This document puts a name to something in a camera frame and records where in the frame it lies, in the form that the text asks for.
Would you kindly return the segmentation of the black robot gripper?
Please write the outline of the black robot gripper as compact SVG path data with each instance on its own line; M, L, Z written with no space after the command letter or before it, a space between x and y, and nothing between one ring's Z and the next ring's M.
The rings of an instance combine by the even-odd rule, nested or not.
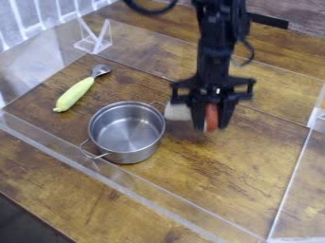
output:
M171 85L171 103L190 106L194 129L205 130L206 103L218 105L218 128L228 127L240 100L253 98L256 80L229 74L232 55L198 48L197 72Z

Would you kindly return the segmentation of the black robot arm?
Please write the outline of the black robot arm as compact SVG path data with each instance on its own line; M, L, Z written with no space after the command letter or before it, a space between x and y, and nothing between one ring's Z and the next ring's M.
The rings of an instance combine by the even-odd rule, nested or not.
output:
M170 108L185 108L194 129L201 132L224 129L240 101L253 98L256 80L229 74L236 44L246 41L250 22L245 0L193 0L201 37L196 74L171 84ZM241 64L248 65L254 52Z

